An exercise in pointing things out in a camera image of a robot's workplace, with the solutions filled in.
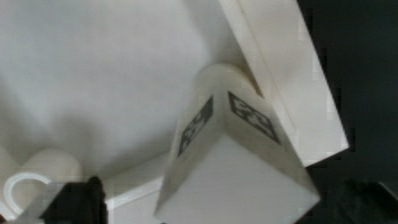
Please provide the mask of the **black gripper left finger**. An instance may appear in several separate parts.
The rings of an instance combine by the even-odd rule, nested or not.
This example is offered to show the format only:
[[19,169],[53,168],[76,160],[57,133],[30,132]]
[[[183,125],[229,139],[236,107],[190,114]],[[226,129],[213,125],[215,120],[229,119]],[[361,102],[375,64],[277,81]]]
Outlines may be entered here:
[[44,224],[108,224],[103,183],[98,176],[64,185],[39,216]]

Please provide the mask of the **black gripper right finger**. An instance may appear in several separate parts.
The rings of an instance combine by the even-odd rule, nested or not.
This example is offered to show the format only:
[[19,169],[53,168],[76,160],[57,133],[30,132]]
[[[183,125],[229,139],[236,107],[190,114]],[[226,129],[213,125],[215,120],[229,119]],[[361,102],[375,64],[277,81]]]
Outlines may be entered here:
[[375,181],[346,179],[295,224],[398,224],[398,198]]

